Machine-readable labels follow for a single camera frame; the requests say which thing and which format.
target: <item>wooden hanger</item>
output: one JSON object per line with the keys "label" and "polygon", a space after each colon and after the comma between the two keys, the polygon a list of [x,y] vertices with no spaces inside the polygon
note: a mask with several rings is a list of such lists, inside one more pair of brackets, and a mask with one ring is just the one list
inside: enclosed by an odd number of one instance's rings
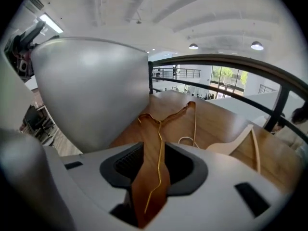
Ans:
{"label": "wooden hanger", "polygon": [[248,136],[248,134],[252,132],[252,138],[254,141],[255,151],[256,151],[257,172],[260,173],[261,172],[260,153],[259,153],[257,138],[253,130],[253,126],[254,125],[249,124],[234,141],[229,143],[212,144],[207,148],[207,150],[224,155],[230,155],[244,141],[244,139]]}
{"label": "wooden hanger", "polygon": [[215,143],[207,148],[207,151],[230,155],[247,137],[254,125],[249,124],[243,132],[232,142]]}

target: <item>gray curved panel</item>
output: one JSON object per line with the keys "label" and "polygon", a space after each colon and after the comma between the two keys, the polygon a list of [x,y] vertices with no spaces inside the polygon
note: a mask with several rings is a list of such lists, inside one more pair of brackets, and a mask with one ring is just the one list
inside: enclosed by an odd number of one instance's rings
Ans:
{"label": "gray curved panel", "polygon": [[83,153],[106,149],[149,102],[148,54],[136,48],[61,38],[31,59],[48,111]]}

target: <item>black slot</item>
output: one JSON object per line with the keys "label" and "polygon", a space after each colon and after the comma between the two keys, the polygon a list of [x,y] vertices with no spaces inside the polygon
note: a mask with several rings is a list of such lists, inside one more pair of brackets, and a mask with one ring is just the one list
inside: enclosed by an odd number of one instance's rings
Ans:
{"label": "black slot", "polygon": [[64,164],[64,166],[65,166],[65,168],[67,170],[75,168],[75,167],[79,167],[81,165],[83,165],[83,164],[81,162],[79,162],[79,161],[76,161],[76,162],[73,162],[73,163],[69,163],[69,164]]}
{"label": "black slot", "polygon": [[165,165],[171,186],[167,196],[185,196],[196,191],[206,180],[208,169],[205,161],[171,143],[165,143]]}
{"label": "black slot", "polygon": [[235,189],[240,194],[255,217],[260,216],[270,207],[264,198],[249,183],[240,183],[235,186]]}
{"label": "black slot", "polygon": [[143,142],[115,154],[101,163],[100,173],[113,187],[127,189],[124,203],[118,204],[110,214],[114,217],[138,227],[132,201],[131,183],[135,180],[143,165]]}

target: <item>chair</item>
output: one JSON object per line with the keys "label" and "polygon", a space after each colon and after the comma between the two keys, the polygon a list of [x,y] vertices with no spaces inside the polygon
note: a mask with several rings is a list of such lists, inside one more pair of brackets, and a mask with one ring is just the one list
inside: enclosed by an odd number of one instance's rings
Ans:
{"label": "chair", "polygon": [[44,122],[47,120],[47,117],[41,117],[34,106],[30,106],[30,108],[28,109],[25,115],[25,120],[31,133],[34,133],[36,130],[41,129],[49,136],[49,134],[45,131],[46,128],[43,125]]}

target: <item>white cord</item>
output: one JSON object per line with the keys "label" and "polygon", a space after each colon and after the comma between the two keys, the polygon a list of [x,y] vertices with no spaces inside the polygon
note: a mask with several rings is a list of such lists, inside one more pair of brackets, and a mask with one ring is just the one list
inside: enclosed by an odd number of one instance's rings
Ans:
{"label": "white cord", "polygon": [[182,138],[179,139],[178,144],[180,143],[180,141],[181,141],[182,139],[190,139],[191,141],[193,141],[193,139],[192,139],[191,137],[182,137]]}

